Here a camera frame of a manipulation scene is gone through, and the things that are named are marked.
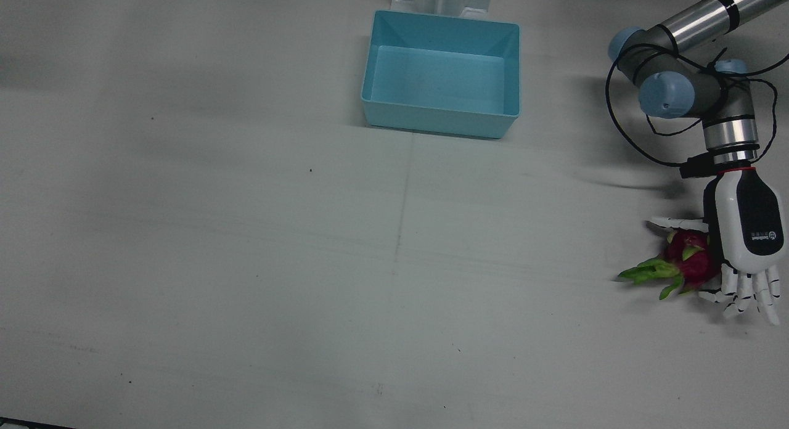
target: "robotic hand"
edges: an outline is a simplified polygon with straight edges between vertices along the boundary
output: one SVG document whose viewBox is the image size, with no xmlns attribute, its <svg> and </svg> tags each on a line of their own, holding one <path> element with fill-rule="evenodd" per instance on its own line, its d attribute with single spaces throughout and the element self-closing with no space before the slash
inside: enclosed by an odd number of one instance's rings
<svg viewBox="0 0 789 429">
<path fill-rule="evenodd" d="M 772 324 L 778 324 L 776 265 L 785 253 L 785 221 L 779 196 L 752 166 L 761 156 L 756 154 L 758 135 L 748 77 L 757 73 L 748 73 L 745 63 L 736 59 L 717 61 L 713 70 L 693 72 L 677 58 L 680 52 L 729 33 L 783 2 L 789 0 L 701 0 L 649 30 L 625 28 L 608 47 L 614 66 L 639 87 L 643 112 L 667 119 L 698 118 L 704 129 L 707 153 L 683 165 L 668 163 L 638 148 L 609 108 L 620 133 L 649 159 L 679 167 L 682 178 L 715 176 L 705 189 L 703 222 L 669 218 L 651 222 L 708 230 L 710 250 L 722 261 L 721 285 L 699 295 L 727 303 L 726 317 L 746 311 L 755 300 Z"/>
<path fill-rule="evenodd" d="M 721 283 L 702 289 L 699 297 L 727 303 L 725 317 L 741 314 L 755 300 L 767 321 L 778 325 L 774 308 L 780 298 L 777 263 L 786 252 L 779 196 L 754 168 L 742 168 L 725 171 L 710 182 L 704 202 L 704 221 L 652 218 L 650 222 L 709 232 L 710 249 L 722 261 Z"/>
</svg>

